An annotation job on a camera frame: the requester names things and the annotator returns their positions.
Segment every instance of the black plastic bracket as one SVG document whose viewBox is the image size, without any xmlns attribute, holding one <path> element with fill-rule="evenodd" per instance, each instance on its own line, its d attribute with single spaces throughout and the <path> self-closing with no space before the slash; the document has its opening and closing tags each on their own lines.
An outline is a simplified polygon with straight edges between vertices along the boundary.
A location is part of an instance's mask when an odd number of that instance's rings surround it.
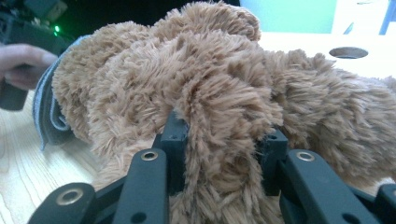
<svg viewBox="0 0 396 224">
<path fill-rule="evenodd" d="M 175 111 L 168 116 L 161 136 L 161 149 L 168 158 L 169 195 L 175 195 L 184 189 L 185 149 L 189 127 L 183 119 L 178 119 Z"/>
</svg>

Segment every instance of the plush toy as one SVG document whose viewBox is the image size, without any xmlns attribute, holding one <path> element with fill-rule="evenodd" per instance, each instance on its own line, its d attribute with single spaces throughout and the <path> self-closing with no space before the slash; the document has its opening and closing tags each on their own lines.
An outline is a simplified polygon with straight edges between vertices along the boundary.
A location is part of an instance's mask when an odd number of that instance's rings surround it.
<svg viewBox="0 0 396 224">
<path fill-rule="evenodd" d="M 195 3 L 152 27 L 110 24 L 72 47 L 52 86 L 74 134 L 102 159 L 94 185 L 126 175 L 172 110 L 190 128 L 172 223 L 282 222 L 255 159 L 275 128 L 348 184 L 396 176 L 394 80 L 334 69 L 322 54 L 266 51 L 259 39 L 247 10 Z"/>
</svg>

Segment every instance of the finger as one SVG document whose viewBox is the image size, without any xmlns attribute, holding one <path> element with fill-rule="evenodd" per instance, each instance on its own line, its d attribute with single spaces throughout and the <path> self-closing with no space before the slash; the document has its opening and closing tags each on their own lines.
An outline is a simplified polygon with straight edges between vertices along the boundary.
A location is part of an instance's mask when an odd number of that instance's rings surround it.
<svg viewBox="0 0 396 224">
<path fill-rule="evenodd" d="M 0 70 L 3 71 L 22 64 L 46 67 L 56 59 L 56 55 L 26 44 L 6 45 L 0 48 Z"/>
</svg>

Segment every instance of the brown faux fur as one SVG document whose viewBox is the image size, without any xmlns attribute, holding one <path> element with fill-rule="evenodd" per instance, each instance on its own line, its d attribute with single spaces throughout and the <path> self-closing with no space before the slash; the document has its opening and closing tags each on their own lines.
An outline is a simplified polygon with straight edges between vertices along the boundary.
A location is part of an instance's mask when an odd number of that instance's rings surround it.
<svg viewBox="0 0 396 224">
<path fill-rule="evenodd" d="M 108 25 L 71 48 L 53 90 L 75 135 L 103 159 L 94 185 L 125 175 L 172 109 L 190 126 L 172 223 L 282 222 L 254 155 L 275 127 L 347 183 L 396 176 L 394 79 L 334 69 L 321 54 L 266 51 L 259 39 L 248 11 L 196 3 L 153 27 Z"/>
</svg>

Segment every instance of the light wooden surface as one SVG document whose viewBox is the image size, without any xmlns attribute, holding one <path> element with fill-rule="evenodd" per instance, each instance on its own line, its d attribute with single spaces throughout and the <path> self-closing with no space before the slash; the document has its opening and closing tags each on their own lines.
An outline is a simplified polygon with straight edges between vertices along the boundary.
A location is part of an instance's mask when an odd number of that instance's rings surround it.
<svg viewBox="0 0 396 224">
<path fill-rule="evenodd" d="M 313 56 L 322 52 L 336 66 L 365 77 L 396 77 L 396 41 L 386 36 L 334 36 L 263 34 L 265 49 L 305 49 Z M 362 59 L 336 59 L 336 47 L 369 51 Z M 71 182 L 91 182 L 97 171 L 89 146 L 74 139 L 63 146 L 39 150 L 32 119 L 32 93 L 22 112 L 0 110 L 0 223 L 26 223 L 40 203 L 55 189 Z"/>
<path fill-rule="evenodd" d="M 97 170 L 89 146 L 77 139 L 40 151 L 32 97 L 21 112 L 0 110 L 0 223 L 27 223 L 52 191 L 91 182 Z"/>
</svg>

